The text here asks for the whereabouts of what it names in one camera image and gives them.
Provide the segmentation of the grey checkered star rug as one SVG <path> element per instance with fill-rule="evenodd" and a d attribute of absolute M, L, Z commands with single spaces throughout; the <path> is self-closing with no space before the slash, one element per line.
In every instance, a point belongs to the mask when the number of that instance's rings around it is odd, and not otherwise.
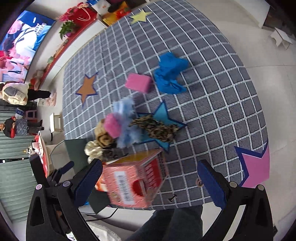
<path fill-rule="evenodd" d="M 168 177 L 151 209 L 211 201 L 196 186 L 198 161 L 242 187 L 269 178 L 267 127 L 255 87 L 229 41 L 186 1 L 156 1 L 144 7 L 145 22 L 125 16 L 99 33 L 67 64 L 62 115 L 67 140 L 94 139 L 112 104 L 127 96 L 137 113 L 156 113 L 166 105 L 171 119 L 185 126 L 166 153 Z M 166 94 L 151 86 L 144 94 L 125 87 L 132 73 L 153 76 L 162 54 L 188 61 L 177 76 L 185 88 Z"/>

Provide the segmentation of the seated person red hat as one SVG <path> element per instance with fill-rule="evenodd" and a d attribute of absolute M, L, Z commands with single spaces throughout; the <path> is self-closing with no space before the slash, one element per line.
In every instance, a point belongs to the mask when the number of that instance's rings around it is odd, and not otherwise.
<path fill-rule="evenodd" d="M 4 123 L 1 123 L 1 131 L 8 138 L 14 138 L 15 136 L 27 136 L 36 135 L 39 131 L 43 131 L 43 121 L 34 122 L 28 121 L 25 118 L 16 119 L 15 116 L 6 119 Z"/>

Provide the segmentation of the small white wooden stool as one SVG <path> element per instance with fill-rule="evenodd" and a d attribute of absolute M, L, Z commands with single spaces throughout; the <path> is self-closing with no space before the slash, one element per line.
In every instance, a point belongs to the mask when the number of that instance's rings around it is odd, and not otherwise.
<path fill-rule="evenodd" d="M 50 115 L 50 131 L 51 133 L 63 131 L 62 115 L 55 113 Z"/>

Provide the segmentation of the blue plastic bag bundle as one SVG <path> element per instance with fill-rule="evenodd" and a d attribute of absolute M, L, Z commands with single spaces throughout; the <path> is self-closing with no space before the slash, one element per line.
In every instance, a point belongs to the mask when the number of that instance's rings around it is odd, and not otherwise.
<path fill-rule="evenodd" d="M 177 77 L 188 67 L 188 60 L 178 58 L 171 52 L 162 54 L 159 58 L 159 68 L 154 71 L 154 81 L 158 90 L 166 94 L 185 92 L 187 89 L 177 82 Z"/>

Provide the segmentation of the green potted plant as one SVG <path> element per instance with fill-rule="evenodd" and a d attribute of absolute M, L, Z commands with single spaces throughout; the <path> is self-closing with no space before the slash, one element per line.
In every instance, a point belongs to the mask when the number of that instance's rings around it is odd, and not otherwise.
<path fill-rule="evenodd" d="M 72 33 L 74 30 L 76 29 L 76 24 L 74 23 L 74 21 L 70 21 L 67 20 L 63 23 L 63 25 L 61 26 L 59 35 L 61 40 L 68 34 L 68 33 Z"/>

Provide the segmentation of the wall television screen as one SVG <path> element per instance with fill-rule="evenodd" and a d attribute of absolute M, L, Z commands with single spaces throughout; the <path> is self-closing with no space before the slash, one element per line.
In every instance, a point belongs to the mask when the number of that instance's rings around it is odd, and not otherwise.
<path fill-rule="evenodd" d="M 30 65 L 55 20 L 23 11 L 1 42 L 1 82 L 24 83 Z"/>

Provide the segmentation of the round red top table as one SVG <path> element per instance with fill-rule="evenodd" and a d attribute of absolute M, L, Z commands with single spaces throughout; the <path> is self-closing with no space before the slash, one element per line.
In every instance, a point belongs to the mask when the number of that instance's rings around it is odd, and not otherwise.
<path fill-rule="evenodd" d="M 28 147 L 29 156 L 38 154 L 43 166 L 45 176 L 48 177 L 51 173 L 51 160 L 47 151 L 47 146 L 40 135 L 36 135 L 31 145 Z"/>

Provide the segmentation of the standing person cream jacket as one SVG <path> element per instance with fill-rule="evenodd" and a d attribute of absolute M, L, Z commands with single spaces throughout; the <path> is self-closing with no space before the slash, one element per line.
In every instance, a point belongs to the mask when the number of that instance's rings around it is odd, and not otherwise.
<path fill-rule="evenodd" d="M 29 101 L 44 99 L 46 105 L 55 106 L 56 92 L 29 89 L 29 85 L 18 82 L 1 83 L 1 99 L 14 105 L 27 105 Z"/>

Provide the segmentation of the operator jeans legs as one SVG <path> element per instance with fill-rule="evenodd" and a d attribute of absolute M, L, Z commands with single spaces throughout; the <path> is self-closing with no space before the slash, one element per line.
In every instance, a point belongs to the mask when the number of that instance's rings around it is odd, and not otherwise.
<path fill-rule="evenodd" d="M 127 240 L 201 240 L 203 206 L 157 210 Z"/>

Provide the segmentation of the pink sponge block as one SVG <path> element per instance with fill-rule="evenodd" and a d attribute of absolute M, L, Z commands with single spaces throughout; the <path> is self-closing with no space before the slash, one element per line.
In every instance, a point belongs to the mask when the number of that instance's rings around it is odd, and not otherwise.
<path fill-rule="evenodd" d="M 121 125 L 113 113 L 106 116 L 103 127 L 112 138 L 118 138 L 121 134 Z"/>
<path fill-rule="evenodd" d="M 130 73 L 126 79 L 125 87 L 141 93 L 149 93 L 152 78 L 137 73 Z"/>

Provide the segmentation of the light blue fluffy cloth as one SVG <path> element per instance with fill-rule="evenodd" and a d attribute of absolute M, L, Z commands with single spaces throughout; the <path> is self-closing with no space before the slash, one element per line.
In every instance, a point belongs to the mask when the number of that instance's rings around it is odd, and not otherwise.
<path fill-rule="evenodd" d="M 130 126 L 135 117 L 133 98 L 127 96 L 112 104 L 113 114 L 121 127 L 120 135 L 117 138 L 118 148 L 127 148 L 142 140 L 142 131 L 138 126 Z"/>

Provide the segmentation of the cream polka dot scrunchie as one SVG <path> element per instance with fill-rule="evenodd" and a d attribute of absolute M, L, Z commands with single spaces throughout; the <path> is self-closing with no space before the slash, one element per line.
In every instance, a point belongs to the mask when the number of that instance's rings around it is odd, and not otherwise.
<path fill-rule="evenodd" d="M 103 155 L 103 149 L 99 145 L 98 140 L 89 141 L 84 148 L 84 152 L 88 156 L 88 164 L 90 164 L 92 160 L 99 159 Z"/>

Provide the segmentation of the leopard print scrunchie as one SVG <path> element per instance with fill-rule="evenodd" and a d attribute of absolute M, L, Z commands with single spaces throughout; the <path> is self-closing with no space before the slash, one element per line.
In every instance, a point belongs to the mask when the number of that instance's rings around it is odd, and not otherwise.
<path fill-rule="evenodd" d="M 176 124 L 165 125 L 158 121 L 151 114 L 134 119 L 129 126 L 138 126 L 147 132 L 149 138 L 169 143 L 173 141 L 180 127 Z"/>

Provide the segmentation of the red gift bag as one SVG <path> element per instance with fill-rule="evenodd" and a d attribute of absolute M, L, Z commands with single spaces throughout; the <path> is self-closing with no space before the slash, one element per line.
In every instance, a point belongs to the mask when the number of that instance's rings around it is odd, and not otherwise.
<path fill-rule="evenodd" d="M 78 27 L 84 27 L 97 20 L 97 12 L 86 4 L 79 3 L 69 11 L 69 20 L 73 21 Z"/>

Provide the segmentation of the tan plush cloth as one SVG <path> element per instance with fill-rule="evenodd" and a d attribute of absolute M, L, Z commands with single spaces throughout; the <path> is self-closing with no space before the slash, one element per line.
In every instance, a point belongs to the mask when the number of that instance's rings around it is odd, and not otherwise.
<path fill-rule="evenodd" d="M 116 141 L 104 128 L 105 119 L 102 119 L 94 129 L 95 140 L 103 149 L 112 149 L 116 147 Z"/>

